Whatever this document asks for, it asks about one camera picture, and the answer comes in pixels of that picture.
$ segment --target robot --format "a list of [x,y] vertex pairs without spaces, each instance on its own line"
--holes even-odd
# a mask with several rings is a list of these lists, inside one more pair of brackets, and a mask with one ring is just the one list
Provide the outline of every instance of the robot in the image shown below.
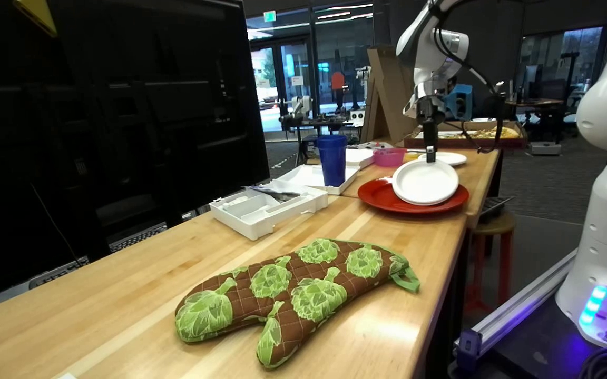
[[[425,128],[426,144],[436,147],[436,123],[445,110],[436,89],[469,67],[492,94],[498,85],[466,60],[469,35],[439,30],[448,13],[465,0],[428,0],[415,20],[402,32],[396,56],[413,64],[413,94],[402,110]],[[607,64],[599,82],[581,101],[578,128],[595,147],[607,149]],[[568,278],[556,290],[559,310],[578,327],[581,334],[607,348],[607,167],[592,184],[582,240]]]

